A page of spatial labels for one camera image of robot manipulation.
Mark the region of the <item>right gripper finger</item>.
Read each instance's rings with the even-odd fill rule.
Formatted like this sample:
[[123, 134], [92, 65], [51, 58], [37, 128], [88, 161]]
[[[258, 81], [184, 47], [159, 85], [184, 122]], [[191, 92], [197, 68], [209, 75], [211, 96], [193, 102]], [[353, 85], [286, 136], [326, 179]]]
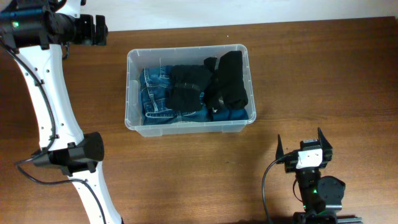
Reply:
[[320, 145], [324, 151], [326, 150], [332, 150], [331, 144], [328, 142], [326, 137], [323, 135], [321, 128], [318, 128], [318, 140], [320, 142]]
[[280, 134], [278, 134], [277, 135], [277, 149], [276, 149], [276, 152], [275, 152], [275, 159], [277, 161], [280, 161], [280, 160], [282, 160], [282, 158], [284, 156], [285, 156], [285, 154], [284, 154], [284, 148], [282, 146], [282, 140], [281, 140]]

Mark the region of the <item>blue taped shirt bundle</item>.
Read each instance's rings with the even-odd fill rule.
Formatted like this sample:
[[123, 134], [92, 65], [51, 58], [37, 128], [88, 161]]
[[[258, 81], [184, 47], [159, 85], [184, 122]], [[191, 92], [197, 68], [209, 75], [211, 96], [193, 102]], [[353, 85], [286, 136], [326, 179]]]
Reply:
[[241, 110], [213, 109], [210, 115], [212, 121], [239, 121], [239, 120], [248, 119], [248, 114], [245, 109]]

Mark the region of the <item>dark blue jeans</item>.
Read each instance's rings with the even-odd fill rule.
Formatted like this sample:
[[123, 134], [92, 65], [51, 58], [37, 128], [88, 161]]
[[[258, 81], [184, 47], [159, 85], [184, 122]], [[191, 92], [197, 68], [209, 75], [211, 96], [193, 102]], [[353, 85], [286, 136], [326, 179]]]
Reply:
[[172, 123], [203, 123], [210, 121], [210, 115], [204, 103], [201, 110], [181, 112], [166, 106], [173, 88], [170, 79], [172, 66], [144, 68], [139, 75], [141, 84], [141, 111], [144, 125]]

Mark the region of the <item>black taped clothing bundle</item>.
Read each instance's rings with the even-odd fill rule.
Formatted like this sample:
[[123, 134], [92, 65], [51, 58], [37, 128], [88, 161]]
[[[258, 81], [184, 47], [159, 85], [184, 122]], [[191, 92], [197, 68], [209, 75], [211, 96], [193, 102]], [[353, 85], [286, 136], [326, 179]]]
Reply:
[[204, 95], [209, 115], [213, 109], [245, 109], [248, 95], [243, 81], [242, 51], [230, 51], [221, 58], [208, 57], [204, 65], [213, 74]]

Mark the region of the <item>black cloth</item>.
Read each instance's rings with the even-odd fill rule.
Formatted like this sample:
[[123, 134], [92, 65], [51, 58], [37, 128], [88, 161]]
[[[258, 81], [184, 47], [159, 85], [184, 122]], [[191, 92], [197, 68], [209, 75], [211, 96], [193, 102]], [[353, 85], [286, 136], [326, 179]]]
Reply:
[[196, 112], [202, 108], [200, 95], [209, 85], [212, 73], [204, 65], [175, 65], [171, 68], [172, 90], [168, 108], [180, 112]]

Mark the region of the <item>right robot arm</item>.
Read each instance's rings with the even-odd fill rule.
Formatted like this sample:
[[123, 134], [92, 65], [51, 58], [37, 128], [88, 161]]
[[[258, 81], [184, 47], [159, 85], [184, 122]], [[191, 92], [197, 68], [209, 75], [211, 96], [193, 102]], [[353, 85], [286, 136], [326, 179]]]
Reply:
[[342, 199], [346, 184], [333, 176], [322, 176], [324, 169], [332, 160], [333, 148], [318, 129], [316, 139], [300, 142], [300, 148], [284, 153], [281, 138], [276, 149], [276, 163], [283, 164], [286, 173], [295, 173], [294, 184], [298, 185], [303, 212], [293, 215], [293, 224], [355, 224], [362, 223], [360, 217], [338, 217], [342, 210]]

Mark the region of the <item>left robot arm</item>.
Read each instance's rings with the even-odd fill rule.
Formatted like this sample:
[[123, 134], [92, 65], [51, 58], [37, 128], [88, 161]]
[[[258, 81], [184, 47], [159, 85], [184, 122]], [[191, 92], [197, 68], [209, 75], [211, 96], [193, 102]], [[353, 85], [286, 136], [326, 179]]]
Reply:
[[29, 162], [61, 170], [91, 223], [122, 223], [104, 180], [103, 139], [79, 127], [63, 75], [72, 44], [106, 44], [105, 17], [82, 14], [84, 5], [82, 0], [2, 1], [1, 46], [18, 64], [37, 118], [39, 149]]

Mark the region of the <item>clear plastic storage bin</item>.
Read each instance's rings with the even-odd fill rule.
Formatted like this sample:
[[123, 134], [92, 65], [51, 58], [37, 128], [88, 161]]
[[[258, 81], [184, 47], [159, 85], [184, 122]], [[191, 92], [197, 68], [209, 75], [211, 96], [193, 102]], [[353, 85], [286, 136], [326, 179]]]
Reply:
[[[248, 104], [245, 106], [245, 110], [248, 113], [248, 119], [204, 123], [144, 124], [144, 116], [141, 110], [141, 83], [139, 80], [139, 75], [144, 68], [159, 67], [162, 65], [199, 65], [208, 57], [220, 58], [233, 50], [240, 50], [243, 55], [243, 82], [248, 95]], [[210, 132], [238, 133], [242, 131], [246, 125], [253, 123], [256, 120], [256, 116], [249, 52], [243, 44], [134, 49], [130, 50], [127, 54], [124, 123], [128, 129], [138, 132], [141, 136], [156, 137], [168, 134]]]

